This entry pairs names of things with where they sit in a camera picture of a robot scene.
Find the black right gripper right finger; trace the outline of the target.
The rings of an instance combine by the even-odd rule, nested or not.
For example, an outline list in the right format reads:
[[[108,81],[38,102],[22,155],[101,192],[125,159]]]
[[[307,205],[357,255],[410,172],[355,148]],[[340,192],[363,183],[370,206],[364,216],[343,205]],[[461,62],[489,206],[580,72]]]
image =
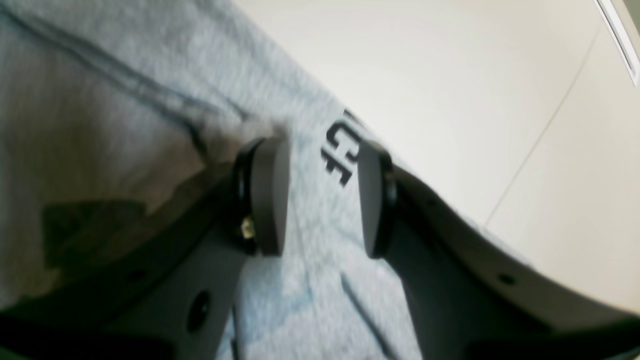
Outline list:
[[[425,360],[634,360],[639,316],[493,244],[377,142],[358,149],[365,251],[398,275]]]

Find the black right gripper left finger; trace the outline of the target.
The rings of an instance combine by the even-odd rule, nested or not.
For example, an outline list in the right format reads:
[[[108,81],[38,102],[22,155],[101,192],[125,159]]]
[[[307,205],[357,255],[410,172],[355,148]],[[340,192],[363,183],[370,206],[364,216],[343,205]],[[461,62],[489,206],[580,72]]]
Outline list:
[[[243,268],[281,256],[290,141],[259,137],[185,214],[123,259],[1,313],[31,360],[213,360]]]

